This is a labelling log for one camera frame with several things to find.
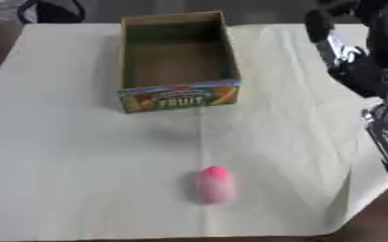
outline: tabletop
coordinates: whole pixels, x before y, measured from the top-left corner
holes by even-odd
[[[19,36],[21,26],[0,25],[0,65]],[[388,191],[355,216],[338,232],[315,237],[198,238],[184,241],[388,241]]]

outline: cardboard box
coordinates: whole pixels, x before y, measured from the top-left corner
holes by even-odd
[[[122,19],[126,112],[232,104],[240,75],[220,12]]]

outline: pink ball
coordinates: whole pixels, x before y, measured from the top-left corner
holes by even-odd
[[[220,166],[209,166],[197,180],[197,189],[204,203],[221,203],[232,199],[235,187],[232,176]]]

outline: white paper sheet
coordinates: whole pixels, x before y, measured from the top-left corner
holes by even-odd
[[[377,100],[332,80],[302,26],[229,29],[237,105],[140,114],[114,95],[119,30],[27,26],[1,67],[0,240],[331,233],[388,187],[361,121]],[[196,202],[208,165],[236,199]]]

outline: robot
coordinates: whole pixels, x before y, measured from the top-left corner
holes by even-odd
[[[352,15],[368,27],[367,51],[344,45],[337,37],[330,20],[343,15]],[[362,97],[382,99],[380,105],[363,111],[362,117],[388,172],[388,0],[359,0],[312,10],[305,24],[331,77]]]

